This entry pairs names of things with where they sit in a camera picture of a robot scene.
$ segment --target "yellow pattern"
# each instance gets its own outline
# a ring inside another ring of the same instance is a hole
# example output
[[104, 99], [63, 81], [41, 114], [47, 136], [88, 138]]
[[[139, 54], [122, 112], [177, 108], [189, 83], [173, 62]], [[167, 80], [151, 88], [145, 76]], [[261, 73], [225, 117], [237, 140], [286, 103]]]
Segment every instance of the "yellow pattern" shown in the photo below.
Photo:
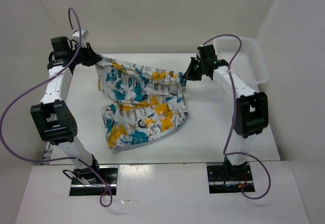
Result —
[[[166, 76], [169, 76], [169, 73], [167, 72], [163, 72], [163, 73], [159, 73], [159, 72], [153, 72], [151, 75], [151, 78], [157, 81], [162, 81]], [[173, 74], [172, 77], [174, 79], [177, 79], [178, 74]]]
[[126, 111], [126, 112], [128, 112], [128, 111], [130, 111], [130, 110], [132, 110], [133, 108], [131, 107], [131, 106], [122, 106], [122, 110], [123, 111]]
[[159, 105], [157, 96], [155, 96], [155, 95], [150, 96], [150, 104], [151, 104], [151, 106]]
[[117, 139], [121, 136], [121, 130], [115, 125], [108, 137], [107, 143], [108, 147], [113, 148], [116, 144]]
[[126, 128], [124, 127], [124, 125], [120, 125], [120, 130], [123, 135], [127, 135]]
[[164, 104], [161, 104], [161, 105], [159, 105], [159, 106], [156, 106], [156, 107], [153, 108], [153, 109], [155, 110], [155, 112], [156, 112], [159, 116], [161, 116], [161, 115], [167, 113], [167, 111], [168, 111], [169, 108], [167, 108], [167, 104], [164, 103]]
[[159, 118], [159, 121], [161, 122], [161, 131], [166, 131], [167, 129], [170, 129], [171, 127], [173, 127], [173, 122], [171, 120], [170, 117], [166, 117], [166, 118]]
[[154, 121], [153, 121], [152, 117], [150, 117], [150, 118], [147, 117], [144, 119], [144, 123], [147, 125], [147, 128], [148, 128], [154, 124]]

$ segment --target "red wire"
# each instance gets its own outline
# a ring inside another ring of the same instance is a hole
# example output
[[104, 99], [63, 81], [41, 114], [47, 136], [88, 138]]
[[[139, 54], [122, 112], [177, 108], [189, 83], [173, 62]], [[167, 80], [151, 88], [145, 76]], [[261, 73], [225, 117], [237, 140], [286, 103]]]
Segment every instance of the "red wire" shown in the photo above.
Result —
[[241, 173], [241, 175], [244, 177], [244, 179], [245, 179], [245, 182], [242, 184], [242, 186], [241, 187], [243, 187], [243, 186], [245, 186], [246, 184], [247, 184], [247, 177], [245, 176], [245, 174], [244, 173]]

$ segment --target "printed cloth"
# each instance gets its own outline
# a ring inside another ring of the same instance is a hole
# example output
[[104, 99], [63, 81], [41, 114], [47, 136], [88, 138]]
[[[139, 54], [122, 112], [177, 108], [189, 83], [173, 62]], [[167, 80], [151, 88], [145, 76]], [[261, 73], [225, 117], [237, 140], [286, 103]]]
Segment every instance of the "printed cloth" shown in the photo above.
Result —
[[181, 72], [102, 57], [99, 90], [115, 102], [102, 110], [109, 148], [142, 144], [175, 131], [188, 111]]

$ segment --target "black cable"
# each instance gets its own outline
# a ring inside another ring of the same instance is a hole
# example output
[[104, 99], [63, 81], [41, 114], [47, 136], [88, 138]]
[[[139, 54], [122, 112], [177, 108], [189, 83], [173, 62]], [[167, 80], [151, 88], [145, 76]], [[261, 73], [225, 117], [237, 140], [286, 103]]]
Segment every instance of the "black cable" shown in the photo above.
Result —
[[77, 45], [79, 45], [79, 43], [78, 43], [76, 40], [71, 39], [71, 41], [73, 41], [73, 42], [75, 42]]
[[[72, 176], [72, 177], [69, 176], [69, 174], [68, 174], [67, 172], [71, 172], [71, 173], [73, 174], [73, 176]], [[64, 169], [64, 170], [62, 171], [62, 173], [65, 174], [65, 176], [66, 176], [67, 178], [69, 178], [71, 181], [76, 180], [79, 184], [81, 184], [81, 185], [85, 185], [84, 183], [82, 183], [82, 182], [81, 182], [81, 181], [76, 177], [76, 175], [75, 175], [75, 173], [74, 173], [73, 171], [70, 171], [70, 170], [66, 170], [66, 169]]]

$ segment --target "black motor joint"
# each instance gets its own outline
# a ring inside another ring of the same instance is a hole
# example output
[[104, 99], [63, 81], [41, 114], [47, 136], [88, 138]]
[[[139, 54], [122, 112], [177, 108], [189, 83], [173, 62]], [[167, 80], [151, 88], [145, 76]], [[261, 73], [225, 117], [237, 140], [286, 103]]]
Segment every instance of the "black motor joint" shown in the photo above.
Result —
[[201, 81], [202, 75], [213, 80], [213, 71], [218, 67], [228, 66], [225, 60], [218, 60], [213, 45], [198, 47], [199, 55], [191, 57], [191, 62], [184, 74], [184, 78], [190, 81]]

